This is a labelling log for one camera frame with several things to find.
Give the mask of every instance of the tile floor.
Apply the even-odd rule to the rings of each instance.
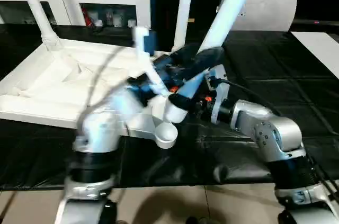
[[[179,186],[114,190],[118,219],[128,224],[185,223],[187,217],[208,217],[221,224],[278,223],[282,211],[273,184]],[[0,210],[12,204],[3,224],[53,223],[61,191],[3,192]]]

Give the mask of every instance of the white plastic stand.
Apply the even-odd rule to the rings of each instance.
[[[222,45],[244,2],[224,1],[200,50]],[[41,30],[43,44],[0,82],[0,119],[76,128],[92,77],[117,46],[60,39],[39,0],[28,3]],[[190,0],[180,0],[175,48],[185,44],[189,9]],[[114,85],[144,72],[135,48],[124,48],[107,65],[91,104]],[[177,131],[166,119],[166,100],[161,95],[153,98],[149,107],[127,123],[129,135],[155,140],[162,148],[173,146]]]
[[[185,45],[187,24],[190,14],[191,0],[180,0],[176,28],[174,36],[174,46],[172,51],[178,50]]]
[[[43,11],[41,3],[39,0],[27,0],[28,4],[30,5],[31,11],[35,17],[35,20],[40,28],[41,31],[41,39],[43,43],[46,45],[48,50],[57,51],[60,50],[61,43],[53,31],[49,21],[46,17],[46,14]]]
[[[223,44],[245,1],[246,0],[225,0],[222,3],[198,52],[209,48],[220,47]]]
[[[246,0],[225,0],[222,3],[198,52],[209,48],[220,47],[223,44],[245,1]],[[172,50],[177,50],[185,45],[190,5],[191,0],[180,0],[179,2]]]

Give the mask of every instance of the black tablecloth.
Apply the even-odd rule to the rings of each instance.
[[[59,26],[61,38],[130,46],[130,32],[93,32]],[[35,26],[0,26],[0,76],[40,43]],[[224,45],[230,80],[272,102],[300,126],[307,150],[339,178],[339,80],[291,33],[231,32]],[[258,102],[231,87],[230,97]],[[255,143],[227,125],[187,117],[176,145],[122,137],[114,155],[116,187],[270,182]],[[49,190],[63,186],[75,131],[0,120],[0,189]]]

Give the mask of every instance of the white pole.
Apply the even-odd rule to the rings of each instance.
[[[175,37],[173,51],[185,45],[187,23],[190,14],[191,0],[180,0],[178,16],[176,19]]]
[[[223,44],[245,1],[246,0],[225,0],[222,3],[198,52],[209,48],[220,47]]]
[[[39,0],[27,0],[31,11],[41,31],[41,38],[43,43],[49,50],[60,50],[61,44],[58,36],[53,31],[45,12]]]

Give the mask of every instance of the wire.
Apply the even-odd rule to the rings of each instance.
[[[329,197],[330,200],[335,200],[337,203],[339,203],[339,186],[335,183],[335,181],[329,176],[329,174],[324,170],[324,168],[318,163],[318,161],[313,156],[311,156],[309,153],[307,154],[307,156],[311,161],[314,171],[319,176],[320,181],[326,187],[328,192],[331,194],[331,196]],[[326,180],[329,180],[329,182],[337,190],[336,192],[332,190],[332,188],[328,185]]]
[[[91,83],[91,87],[90,90],[88,92],[88,96],[87,96],[87,100],[85,103],[85,108],[89,107],[91,104],[91,99],[95,90],[96,85],[99,82],[100,76],[103,73],[103,71],[106,69],[107,65],[110,63],[110,61],[123,49],[124,47],[117,47],[113,53],[111,53],[106,60],[104,61],[104,63],[100,66],[100,68],[97,70],[96,74],[93,77],[92,83]]]
[[[255,96],[257,99],[259,99],[262,102],[262,104],[264,104],[265,106],[270,108],[276,115],[281,116],[281,113],[276,109],[276,107],[271,102],[265,100],[263,97],[261,97],[256,92],[253,92],[251,89],[248,89],[245,86],[239,85],[237,83],[234,83],[234,82],[226,80],[226,79],[217,79],[217,80],[220,83],[226,83],[228,85],[238,87],[238,88],[244,90],[246,93],[249,93],[250,95]]]

